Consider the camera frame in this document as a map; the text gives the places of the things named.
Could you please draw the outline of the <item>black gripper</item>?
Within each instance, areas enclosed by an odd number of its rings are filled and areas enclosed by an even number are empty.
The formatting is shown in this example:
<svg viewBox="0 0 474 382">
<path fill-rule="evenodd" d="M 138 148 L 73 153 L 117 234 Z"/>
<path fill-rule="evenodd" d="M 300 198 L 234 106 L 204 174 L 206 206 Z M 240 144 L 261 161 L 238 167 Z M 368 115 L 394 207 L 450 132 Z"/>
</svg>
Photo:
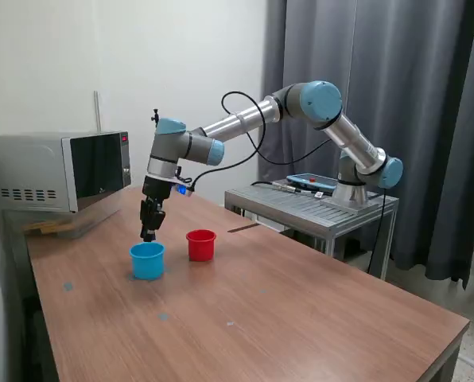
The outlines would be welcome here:
<svg viewBox="0 0 474 382">
<path fill-rule="evenodd" d="M 145 177 L 142 193 L 146 197 L 141 201 L 140 220 L 142 224 L 140 237 L 146 242 L 156 240 L 156 231 L 161 227 L 165 219 L 165 212 L 161 207 L 153 207 L 152 202 L 162 205 L 163 201 L 168 199 L 171 193 L 172 183 L 156 179 L 154 177 Z"/>
</svg>

